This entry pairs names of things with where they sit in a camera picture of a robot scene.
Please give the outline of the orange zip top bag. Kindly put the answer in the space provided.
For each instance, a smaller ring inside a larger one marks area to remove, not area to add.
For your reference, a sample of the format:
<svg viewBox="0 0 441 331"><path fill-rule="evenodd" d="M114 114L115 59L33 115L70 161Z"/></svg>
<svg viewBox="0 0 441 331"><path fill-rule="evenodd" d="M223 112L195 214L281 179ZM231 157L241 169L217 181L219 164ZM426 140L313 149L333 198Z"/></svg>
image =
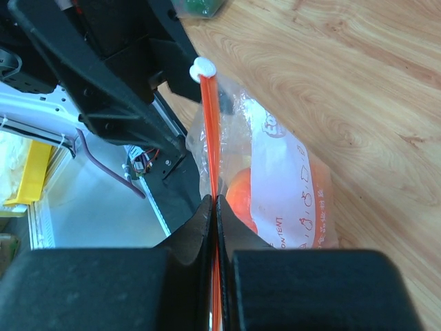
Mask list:
<svg viewBox="0 0 441 331"><path fill-rule="evenodd" d="M329 168L243 87L217 74L199 85L202 108L186 146L200 193L226 197L234 176L251 168L251 216L261 239L279 250L336 247Z"/></svg>

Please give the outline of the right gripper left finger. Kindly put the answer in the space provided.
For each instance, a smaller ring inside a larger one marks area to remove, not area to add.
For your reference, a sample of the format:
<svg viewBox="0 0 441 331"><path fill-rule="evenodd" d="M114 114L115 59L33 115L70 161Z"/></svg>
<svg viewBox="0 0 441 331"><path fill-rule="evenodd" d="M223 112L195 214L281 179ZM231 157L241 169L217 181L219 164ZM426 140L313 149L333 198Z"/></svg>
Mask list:
<svg viewBox="0 0 441 331"><path fill-rule="evenodd" d="M213 200L153 248L33 250L1 280L2 330L207 330Z"/></svg>

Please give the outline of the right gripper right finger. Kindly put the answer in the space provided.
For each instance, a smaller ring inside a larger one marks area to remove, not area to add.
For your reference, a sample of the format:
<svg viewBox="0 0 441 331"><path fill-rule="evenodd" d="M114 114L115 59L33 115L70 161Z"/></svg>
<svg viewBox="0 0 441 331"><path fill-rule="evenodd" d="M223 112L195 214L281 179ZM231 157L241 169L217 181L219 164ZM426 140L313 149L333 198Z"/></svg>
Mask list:
<svg viewBox="0 0 441 331"><path fill-rule="evenodd" d="M399 269L375 250L275 249L216 200L226 330L421 330Z"/></svg>

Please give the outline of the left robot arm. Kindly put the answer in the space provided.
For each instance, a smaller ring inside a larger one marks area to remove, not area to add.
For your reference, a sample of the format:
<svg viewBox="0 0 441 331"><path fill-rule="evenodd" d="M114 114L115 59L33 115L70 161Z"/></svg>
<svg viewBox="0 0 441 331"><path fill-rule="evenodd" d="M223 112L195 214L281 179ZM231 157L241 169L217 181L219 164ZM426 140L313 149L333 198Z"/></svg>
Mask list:
<svg viewBox="0 0 441 331"><path fill-rule="evenodd" d="M1 116L72 149L75 128L185 156L158 88L200 101L174 1L2 1Z"/></svg>

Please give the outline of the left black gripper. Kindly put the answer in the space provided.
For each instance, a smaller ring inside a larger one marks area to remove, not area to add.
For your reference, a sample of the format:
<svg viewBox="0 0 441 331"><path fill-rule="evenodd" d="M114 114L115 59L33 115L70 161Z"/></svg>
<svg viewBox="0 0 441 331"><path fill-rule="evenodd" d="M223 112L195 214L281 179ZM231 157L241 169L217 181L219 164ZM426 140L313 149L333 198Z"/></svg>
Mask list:
<svg viewBox="0 0 441 331"><path fill-rule="evenodd" d="M25 94L66 90L87 129L114 145L155 148L172 161L185 140L154 102L158 87L201 101L198 56L171 1L10 1L8 84Z"/></svg>

